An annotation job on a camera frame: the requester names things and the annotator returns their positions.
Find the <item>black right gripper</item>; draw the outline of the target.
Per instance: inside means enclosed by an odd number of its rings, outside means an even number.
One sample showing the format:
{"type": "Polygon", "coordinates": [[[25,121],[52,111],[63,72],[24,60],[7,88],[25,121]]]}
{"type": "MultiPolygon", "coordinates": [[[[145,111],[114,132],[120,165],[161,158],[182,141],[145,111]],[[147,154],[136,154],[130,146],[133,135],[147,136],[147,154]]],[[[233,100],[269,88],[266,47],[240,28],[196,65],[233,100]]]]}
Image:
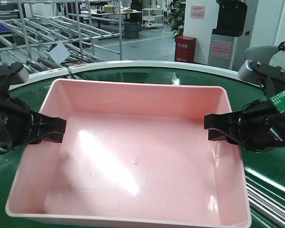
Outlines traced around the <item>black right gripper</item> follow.
{"type": "Polygon", "coordinates": [[[208,140],[226,141],[241,145],[244,150],[267,152],[285,148],[285,110],[280,112],[270,101],[256,100],[245,105],[242,111],[204,116],[204,129],[208,140]],[[238,129],[234,132],[218,130],[238,129]]]}

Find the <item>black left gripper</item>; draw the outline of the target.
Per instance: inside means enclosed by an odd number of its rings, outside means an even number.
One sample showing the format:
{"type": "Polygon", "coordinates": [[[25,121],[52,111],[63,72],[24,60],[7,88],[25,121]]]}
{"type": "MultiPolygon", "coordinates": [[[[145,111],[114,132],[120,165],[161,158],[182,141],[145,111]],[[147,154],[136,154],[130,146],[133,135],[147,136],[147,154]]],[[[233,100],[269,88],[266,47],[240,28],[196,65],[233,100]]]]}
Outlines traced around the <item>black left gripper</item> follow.
{"type": "Polygon", "coordinates": [[[34,112],[24,101],[0,89],[0,155],[42,141],[62,143],[66,124],[59,117],[34,112]]]}

